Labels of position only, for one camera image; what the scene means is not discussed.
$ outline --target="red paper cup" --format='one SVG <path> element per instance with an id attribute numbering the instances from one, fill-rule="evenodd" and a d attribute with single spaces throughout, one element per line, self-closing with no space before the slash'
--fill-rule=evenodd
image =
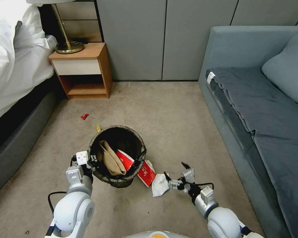
<path id="1" fill-rule="evenodd" d="M 118 156 L 120 161 L 123 163 L 126 171 L 128 171 L 131 168 L 131 166 L 133 165 L 133 163 L 135 162 L 133 158 L 131 158 L 129 155 L 127 155 L 125 152 L 123 152 L 119 149 L 116 151 L 116 155 Z"/>

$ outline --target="nightstand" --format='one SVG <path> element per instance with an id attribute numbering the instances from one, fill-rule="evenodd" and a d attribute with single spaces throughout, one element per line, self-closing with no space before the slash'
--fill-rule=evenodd
<path id="1" fill-rule="evenodd" d="M 68 99 L 109 98 L 113 85 L 105 43 L 88 43 L 73 54 L 49 56 Z"/>

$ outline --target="black mesh trash can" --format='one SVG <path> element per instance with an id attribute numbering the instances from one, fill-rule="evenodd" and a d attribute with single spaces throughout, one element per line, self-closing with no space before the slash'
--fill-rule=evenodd
<path id="1" fill-rule="evenodd" d="M 135 160 L 134 164 L 127 171 L 126 175 L 112 176 L 103 162 L 93 174 L 103 182 L 109 183 L 116 188 L 124 188 L 131 185 L 133 178 L 141 169 L 146 156 L 146 146 L 142 138 L 133 129 L 126 126 L 114 125 L 102 129 L 91 140 L 88 148 L 90 155 L 97 155 L 100 150 L 99 141 L 106 140 L 110 147 L 116 151 L 122 150 Z"/>

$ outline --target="brown paper bag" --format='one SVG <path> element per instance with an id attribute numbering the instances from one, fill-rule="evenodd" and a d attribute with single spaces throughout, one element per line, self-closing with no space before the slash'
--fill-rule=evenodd
<path id="1" fill-rule="evenodd" d="M 116 153 L 111 149 L 107 141 L 101 140 L 99 142 L 102 151 L 98 151 L 97 158 L 102 161 L 111 175 L 125 175 L 126 169 L 120 161 Z"/>

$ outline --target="robotic hand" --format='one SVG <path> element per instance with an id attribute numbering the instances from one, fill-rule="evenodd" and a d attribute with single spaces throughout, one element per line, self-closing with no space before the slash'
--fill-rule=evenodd
<path id="1" fill-rule="evenodd" d="M 166 172 L 165 177 L 169 187 L 183 190 L 192 198 L 192 203 L 197 206 L 202 216 L 208 220 L 208 230 L 213 238 L 263 238 L 261 235 L 252 232 L 228 209 L 219 207 L 214 199 L 214 185 L 212 183 L 196 184 L 194 168 L 182 162 L 186 169 L 178 180 L 171 179 Z"/>
<path id="2" fill-rule="evenodd" d="M 95 209 L 91 199 L 94 168 L 87 163 L 88 158 L 87 151 L 78 152 L 72 157 L 71 166 L 65 173 L 70 184 L 69 188 L 66 196 L 56 204 L 54 210 L 49 197 L 51 194 L 60 192 L 49 195 L 53 220 L 45 238 L 63 237 L 62 232 L 70 233 L 68 238 L 83 238 Z"/>

